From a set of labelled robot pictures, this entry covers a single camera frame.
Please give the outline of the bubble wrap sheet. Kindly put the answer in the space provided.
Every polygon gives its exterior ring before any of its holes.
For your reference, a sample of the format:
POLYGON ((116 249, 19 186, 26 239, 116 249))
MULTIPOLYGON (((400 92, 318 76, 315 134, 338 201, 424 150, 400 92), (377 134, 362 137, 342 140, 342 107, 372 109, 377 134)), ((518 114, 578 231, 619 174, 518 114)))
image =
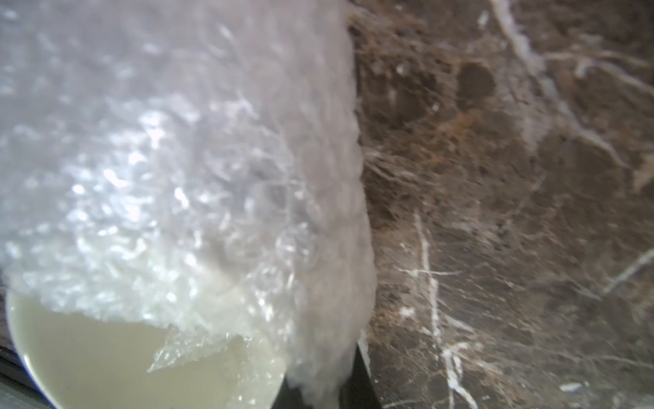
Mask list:
POLYGON ((349 10, 4 1, 6 289, 164 330, 153 371, 267 344, 339 408, 376 297, 349 10))

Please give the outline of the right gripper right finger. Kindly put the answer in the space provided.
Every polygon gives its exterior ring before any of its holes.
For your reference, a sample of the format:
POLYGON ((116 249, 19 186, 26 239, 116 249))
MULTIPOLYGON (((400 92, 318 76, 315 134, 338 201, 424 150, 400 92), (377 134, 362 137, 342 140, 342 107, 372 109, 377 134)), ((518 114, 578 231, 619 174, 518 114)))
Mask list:
POLYGON ((340 390, 339 408, 383 408, 373 388, 373 383, 371 382, 360 347, 356 349, 352 373, 340 390))

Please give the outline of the plain cream bowl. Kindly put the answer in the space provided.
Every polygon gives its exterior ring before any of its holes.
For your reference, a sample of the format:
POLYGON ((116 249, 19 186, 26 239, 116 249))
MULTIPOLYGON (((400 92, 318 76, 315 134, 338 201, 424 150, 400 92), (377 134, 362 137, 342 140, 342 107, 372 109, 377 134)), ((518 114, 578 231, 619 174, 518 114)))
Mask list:
POLYGON ((15 294, 6 307, 21 363, 57 408, 269 408, 284 377, 261 342, 236 337, 208 357, 153 371, 164 330, 53 313, 15 294))

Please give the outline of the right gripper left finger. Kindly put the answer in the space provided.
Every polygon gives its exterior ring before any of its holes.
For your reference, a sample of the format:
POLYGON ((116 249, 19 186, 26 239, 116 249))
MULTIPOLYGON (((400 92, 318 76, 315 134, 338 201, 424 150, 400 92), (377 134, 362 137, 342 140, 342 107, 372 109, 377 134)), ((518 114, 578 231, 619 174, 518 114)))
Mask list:
POLYGON ((292 388, 284 380, 279 388, 271 409, 307 409, 301 391, 298 388, 292 388))

